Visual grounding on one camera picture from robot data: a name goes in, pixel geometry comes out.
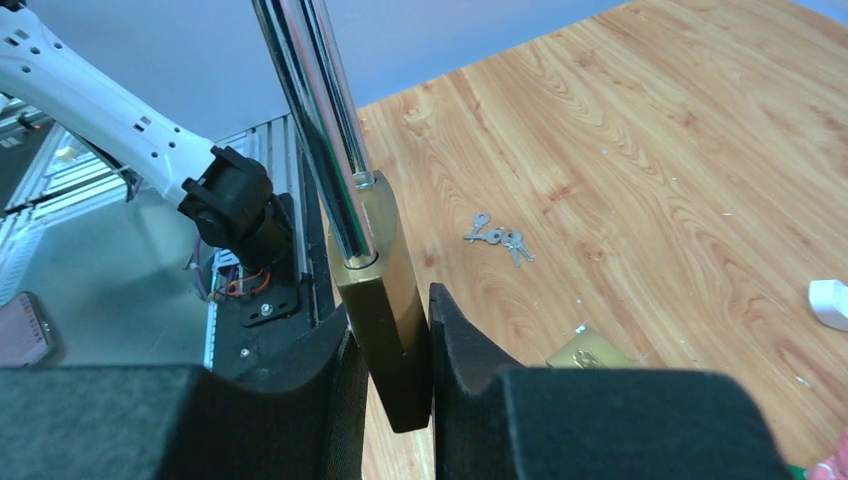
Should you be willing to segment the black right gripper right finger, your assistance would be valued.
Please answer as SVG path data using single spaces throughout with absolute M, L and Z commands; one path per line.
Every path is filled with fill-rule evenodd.
M 429 288 L 439 479 L 788 479 L 758 406 L 704 370 L 527 367 Z

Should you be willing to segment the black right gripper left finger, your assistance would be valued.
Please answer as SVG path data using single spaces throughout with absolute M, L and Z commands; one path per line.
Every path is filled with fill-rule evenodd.
M 367 373 L 338 307 L 234 380 L 200 366 L 5 369 L 5 479 L 358 479 Z

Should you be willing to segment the small brass padlock with key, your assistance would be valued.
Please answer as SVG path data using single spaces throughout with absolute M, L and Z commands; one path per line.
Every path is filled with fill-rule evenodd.
M 254 10 L 328 220 L 327 253 L 349 324 L 392 430 L 429 423 L 429 327 L 395 195 L 370 164 L 322 1 Z

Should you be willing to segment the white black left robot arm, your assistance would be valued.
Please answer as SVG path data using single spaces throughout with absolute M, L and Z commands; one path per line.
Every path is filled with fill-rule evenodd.
M 1 4 L 1 91 L 35 107 L 146 180 L 201 239 L 246 268 L 293 248 L 265 167 L 179 126 L 91 65 L 20 1 Z

